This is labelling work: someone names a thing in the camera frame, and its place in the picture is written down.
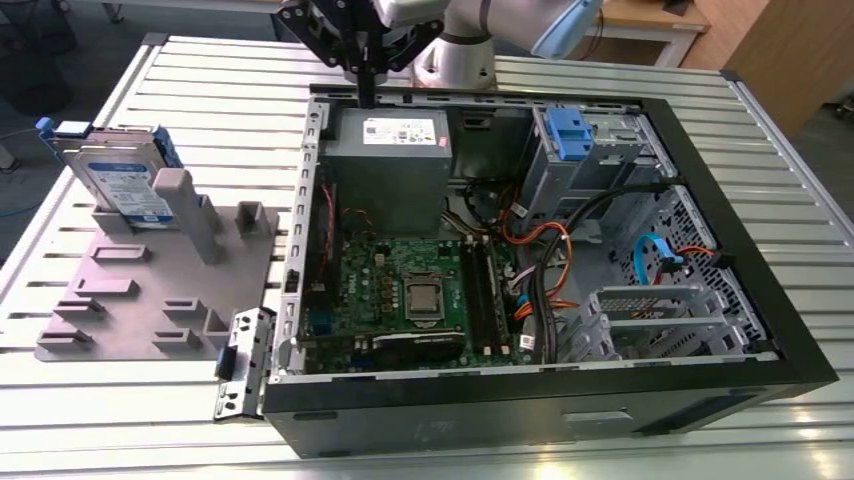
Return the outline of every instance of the blue drive bay latch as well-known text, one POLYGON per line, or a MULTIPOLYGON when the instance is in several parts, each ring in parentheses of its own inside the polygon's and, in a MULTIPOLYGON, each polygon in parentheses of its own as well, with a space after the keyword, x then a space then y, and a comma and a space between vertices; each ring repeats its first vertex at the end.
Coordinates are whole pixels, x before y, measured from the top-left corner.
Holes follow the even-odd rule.
POLYGON ((593 148, 593 125, 582 113, 574 108, 547 108, 546 123, 561 160, 585 160, 593 148))

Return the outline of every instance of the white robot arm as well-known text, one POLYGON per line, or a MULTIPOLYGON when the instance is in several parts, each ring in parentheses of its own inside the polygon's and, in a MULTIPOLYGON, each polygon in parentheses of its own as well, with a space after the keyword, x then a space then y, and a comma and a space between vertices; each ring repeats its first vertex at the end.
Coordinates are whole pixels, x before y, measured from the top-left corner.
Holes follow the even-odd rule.
POLYGON ((282 23, 359 86, 372 108, 388 70, 414 63, 416 83, 488 88, 492 37, 534 55, 563 58, 593 24, 603 0, 291 0, 282 23))

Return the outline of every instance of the ram slot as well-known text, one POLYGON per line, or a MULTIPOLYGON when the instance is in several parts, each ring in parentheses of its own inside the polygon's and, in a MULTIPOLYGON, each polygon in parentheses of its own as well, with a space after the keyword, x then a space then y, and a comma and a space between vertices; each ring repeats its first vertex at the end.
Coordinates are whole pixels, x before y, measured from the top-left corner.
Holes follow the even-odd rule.
POLYGON ((492 299, 492 282, 486 247, 480 243, 467 244, 462 249, 463 289, 468 307, 471 343, 475 351, 486 347, 491 352, 499 348, 498 321, 492 299))

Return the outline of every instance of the power supply label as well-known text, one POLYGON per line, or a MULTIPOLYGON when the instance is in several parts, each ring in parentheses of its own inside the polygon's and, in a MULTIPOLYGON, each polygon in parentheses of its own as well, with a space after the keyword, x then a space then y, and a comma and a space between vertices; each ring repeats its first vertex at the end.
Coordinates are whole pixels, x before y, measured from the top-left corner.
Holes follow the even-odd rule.
POLYGON ((100 191, 132 225, 159 228, 172 220, 172 210, 151 188, 146 165, 92 162, 87 167, 100 191))
POLYGON ((436 129, 428 118, 368 118, 363 132, 366 145, 436 144, 436 129))

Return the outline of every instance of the aluminum table surface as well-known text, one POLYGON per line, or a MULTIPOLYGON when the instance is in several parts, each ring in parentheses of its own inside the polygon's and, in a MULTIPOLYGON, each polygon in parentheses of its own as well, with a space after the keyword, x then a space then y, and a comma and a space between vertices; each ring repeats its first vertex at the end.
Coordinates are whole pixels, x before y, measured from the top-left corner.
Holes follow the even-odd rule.
MULTIPOLYGON (((343 82, 300 45, 171 37, 143 46, 96 122, 162 124, 218 205, 288 225, 307 85, 343 82)), ((406 75, 391 79, 407 84, 406 75)), ((854 251, 847 217, 739 83, 718 73, 498 59, 499 88, 666 98, 841 380, 681 436, 300 461, 267 425, 212 425, 212 362, 45 364, 32 350, 92 237, 65 169, 0 271, 0 472, 282 478, 850 478, 854 251)), ((287 232, 279 232, 283 255, 287 232)), ((279 306, 271 259, 267 305, 279 306)))

